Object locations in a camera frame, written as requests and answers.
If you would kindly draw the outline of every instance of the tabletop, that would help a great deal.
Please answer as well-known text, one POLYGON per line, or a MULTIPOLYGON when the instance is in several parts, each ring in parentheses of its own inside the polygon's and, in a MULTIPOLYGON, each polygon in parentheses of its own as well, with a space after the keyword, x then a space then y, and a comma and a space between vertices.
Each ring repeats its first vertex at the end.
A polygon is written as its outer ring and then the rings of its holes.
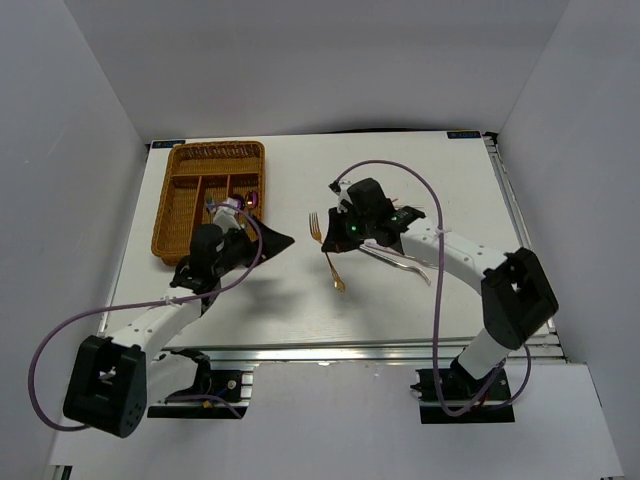
MULTIPOLYGON (((272 137, 257 140, 266 150, 264 223, 295 238, 278 257, 254 270, 216 300, 202 318, 183 330, 170 347, 283 346, 428 340, 432 336, 435 286, 419 276, 361 252, 333 255, 347 285, 333 288, 320 245, 309 235, 308 215, 317 211, 327 228, 327 210, 337 197, 327 187, 350 165, 386 159, 412 167, 431 183, 442 203, 445 228, 502 251, 519 247, 509 211, 482 138, 451 139, 446 132, 357 133, 272 137)), ((193 139, 217 141, 229 139, 193 139)), ((152 148, 140 189, 113 304, 157 299, 173 276, 151 253, 151 238, 169 149, 152 148)), ((365 166, 346 178, 373 177, 399 204, 435 207, 406 172, 365 166)), ((434 280, 436 272, 427 270, 434 280)), ((223 285, 241 274, 232 272, 223 285)), ((107 333, 130 323, 140 310, 114 312, 107 333)), ((441 338, 466 339, 482 328, 480 297, 446 275, 441 338)), ((548 333, 546 327, 541 333, 548 333)))

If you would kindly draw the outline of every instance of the woven tray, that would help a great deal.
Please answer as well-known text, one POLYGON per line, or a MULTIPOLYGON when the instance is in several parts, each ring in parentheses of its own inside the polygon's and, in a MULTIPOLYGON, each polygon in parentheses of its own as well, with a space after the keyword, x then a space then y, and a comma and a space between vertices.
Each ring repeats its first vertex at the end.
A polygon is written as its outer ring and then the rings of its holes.
MULTIPOLYGON (((177 265, 189 254, 193 231, 210 223, 207 200, 223 202, 233 194, 255 190, 259 201, 251 210, 262 221, 264 208, 264 145, 260 142, 190 143, 169 154, 162 196, 153 229, 151 251, 167 265, 177 265)), ((246 224, 238 215, 241 225, 246 224)), ((251 227, 249 237, 256 236, 251 227)))

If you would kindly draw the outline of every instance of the wall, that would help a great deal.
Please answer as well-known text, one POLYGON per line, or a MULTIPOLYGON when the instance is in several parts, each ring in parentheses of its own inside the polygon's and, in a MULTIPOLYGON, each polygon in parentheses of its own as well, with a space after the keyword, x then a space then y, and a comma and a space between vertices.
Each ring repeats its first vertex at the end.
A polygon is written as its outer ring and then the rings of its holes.
POLYGON ((640 478, 640 3, 572 0, 500 135, 627 474, 640 478))
POLYGON ((567 0, 66 0, 145 141, 499 130, 567 0))
MULTIPOLYGON (((104 305, 137 195, 144 146, 61 0, 0 16, 0 477, 40 478, 54 432, 27 397, 31 354, 73 313, 104 305)), ((37 375, 59 418, 82 326, 37 375)))

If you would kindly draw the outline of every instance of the brown basket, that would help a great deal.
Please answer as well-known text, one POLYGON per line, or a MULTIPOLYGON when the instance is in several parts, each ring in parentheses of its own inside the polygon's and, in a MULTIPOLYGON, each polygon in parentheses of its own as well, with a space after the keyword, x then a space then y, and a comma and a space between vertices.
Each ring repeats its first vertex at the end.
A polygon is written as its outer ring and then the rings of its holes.
MULTIPOLYGON (((189 254, 193 231, 210 223, 206 200, 224 202, 233 194, 255 190, 258 206, 251 210, 262 221, 264 208, 264 145, 260 142, 190 143, 169 154, 162 196, 153 229, 151 251, 167 265, 189 254)), ((241 225, 246 224, 238 215, 241 225)), ((251 240, 256 235, 247 227, 251 240)))

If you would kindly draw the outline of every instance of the black label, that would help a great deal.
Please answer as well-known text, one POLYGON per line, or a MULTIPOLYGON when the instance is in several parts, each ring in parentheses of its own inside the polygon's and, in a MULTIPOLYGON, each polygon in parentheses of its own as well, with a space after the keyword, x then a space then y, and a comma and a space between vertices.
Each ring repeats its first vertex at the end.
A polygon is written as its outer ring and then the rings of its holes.
POLYGON ((174 145, 182 145, 185 140, 156 140, 151 148, 173 148, 174 145))
POLYGON ((458 132, 447 132, 447 137, 458 140, 460 138, 482 138, 477 130, 460 130, 458 132))

